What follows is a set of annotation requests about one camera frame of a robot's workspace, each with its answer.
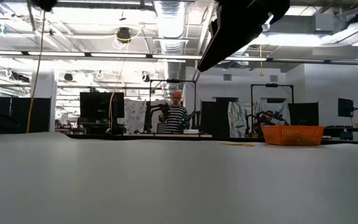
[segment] plastic basket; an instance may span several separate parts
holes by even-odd
[[[263,126],[265,142],[279,146],[318,146],[323,138],[321,126]]]

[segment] air duct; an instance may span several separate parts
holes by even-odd
[[[158,14],[158,36],[161,38],[183,38],[187,4],[180,1],[154,1],[154,6]],[[181,40],[161,40],[160,45],[163,54],[180,55],[183,54],[185,48],[185,43]],[[164,72],[166,79],[184,80],[186,77],[185,69],[178,62],[164,62]],[[177,86],[177,90],[181,90],[183,87],[183,85],[175,86]]]

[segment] striped shirt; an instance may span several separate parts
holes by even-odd
[[[166,120],[165,134],[181,134],[180,120],[187,116],[187,110],[184,106],[169,106],[168,117]]]

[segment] black monitor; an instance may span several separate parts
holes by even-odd
[[[352,118],[354,105],[352,100],[338,99],[338,116]]]
[[[81,118],[88,120],[107,120],[109,102],[112,93],[80,93]],[[116,118],[124,117],[124,93],[115,93],[112,99],[112,114]]]

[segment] table surface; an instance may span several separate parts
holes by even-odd
[[[0,223],[358,223],[358,145],[0,136]]]

